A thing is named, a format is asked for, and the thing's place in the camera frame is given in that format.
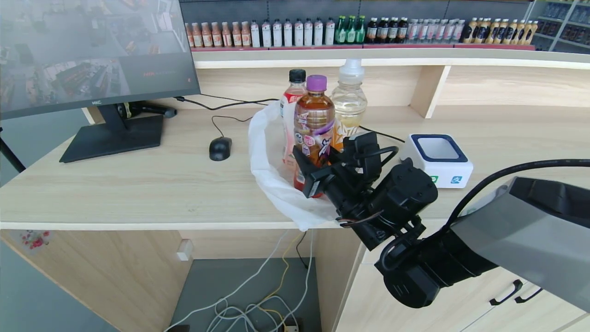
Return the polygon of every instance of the monitor stand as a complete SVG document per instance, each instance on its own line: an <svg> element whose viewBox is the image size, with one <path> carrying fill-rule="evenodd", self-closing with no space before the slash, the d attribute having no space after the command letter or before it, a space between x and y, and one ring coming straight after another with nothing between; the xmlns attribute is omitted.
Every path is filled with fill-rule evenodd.
<svg viewBox="0 0 590 332"><path fill-rule="evenodd" d="M72 162L104 155L158 147L162 137L163 116L123 120L118 107L98 106L105 123L80 128L60 162Z"/></svg>

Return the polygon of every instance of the monitor screen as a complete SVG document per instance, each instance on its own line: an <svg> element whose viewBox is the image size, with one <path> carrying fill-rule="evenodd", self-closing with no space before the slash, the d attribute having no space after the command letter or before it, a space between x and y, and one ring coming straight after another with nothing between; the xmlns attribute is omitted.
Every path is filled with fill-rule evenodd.
<svg viewBox="0 0 590 332"><path fill-rule="evenodd" d="M179 0L0 1L0 116L194 95Z"/></svg>

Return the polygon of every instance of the computer monitor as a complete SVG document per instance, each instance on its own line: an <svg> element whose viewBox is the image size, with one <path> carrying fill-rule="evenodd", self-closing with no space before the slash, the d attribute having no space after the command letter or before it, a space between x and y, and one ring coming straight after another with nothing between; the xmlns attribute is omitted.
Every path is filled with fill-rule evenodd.
<svg viewBox="0 0 590 332"><path fill-rule="evenodd" d="M0 1L0 116L97 106L63 162L159 145L123 103L200 93L179 0Z"/></svg>

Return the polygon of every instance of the yellow cable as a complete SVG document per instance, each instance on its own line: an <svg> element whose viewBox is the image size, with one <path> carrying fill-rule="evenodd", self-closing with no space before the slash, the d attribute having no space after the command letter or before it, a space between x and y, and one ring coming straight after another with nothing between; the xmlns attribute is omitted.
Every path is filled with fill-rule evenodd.
<svg viewBox="0 0 590 332"><path fill-rule="evenodd" d="M285 267L285 270L283 271L283 276L281 277L281 284L278 286L278 288L277 288L277 289L276 289L274 292L272 292L272 293L268 294L268 295L267 295L267 296L266 296L266 297L263 299L263 301L264 301L264 300L266 300L266 299L268 299L268 298L270 298L270 297L271 297L271 296L273 296L274 294L276 294L276 293L277 293L279 290L281 290L281 288L283 287L283 281L285 280L285 275L287 274L287 270L289 270L289 263L287 263L287 261L285 260L285 255L287 254L287 252L289 252L289 250L291 249L291 247L293 246L293 244L295 243L295 241L296 241L296 240L297 240L297 239L298 239L300 236L301 236L301 234L297 235L297 236L296 236L296 237L295 237L295 238L294 238L294 239L291 241L291 243L290 243L290 244L289 244L289 246L287 247L287 250L285 250L285 252L283 252L283 255L282 255L282 257L281 257L281 258L282 258L282 260L283 260L283 262L285 262L285 264L287 265L287 266ZM268 311L268 312L270 312L270 313L276 313L276 314L277 314L277 315L278 315L278 316L281 318L281 321L283 321L283 316L282 316L282 315L281 315L281 314L280 314L278 311L271 310L271 309L264 309L263 307L260 307L260 309L262 309L262 310L264 310L264 311ZM285 328L285 330L287 330L287 325L285 324L285 322L283 322L283 327Z"/></svg>

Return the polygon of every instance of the counter top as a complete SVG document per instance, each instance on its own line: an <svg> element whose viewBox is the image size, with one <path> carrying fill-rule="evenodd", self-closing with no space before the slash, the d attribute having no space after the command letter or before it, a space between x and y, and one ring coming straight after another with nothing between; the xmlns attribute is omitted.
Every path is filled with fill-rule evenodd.
<svg viewBox="0 0 590 332"><path fill-rule="evenodd" d="M193 52L197 69L340 67L347 58L363 66L516 66L590 69L587 54L473 48L249 50Z"/></svg>
<svg viewBox="0 0 590 332"><path fill-rule="evenodd" d="M165 119L162 145L70 164L58 162L70 140L0 188L4 229L201 230L287 229L258 188L248 163L248 125L216 119L233 139L229 159L214 162L208 147L219 133L211 115L251 116L256 109L180 110ZM425 120L409 107L372 107L363 125L405 138L410 133L451 134L474 162L468 188L440 190L421 213L445 219L477 182L520 162L588 158L590 113L578 108L440 106ZM394 144L380 138L382 147ZM588 170L545 169L526 173L590 187ZM320 227L337 227L326 222Z"/></svg>

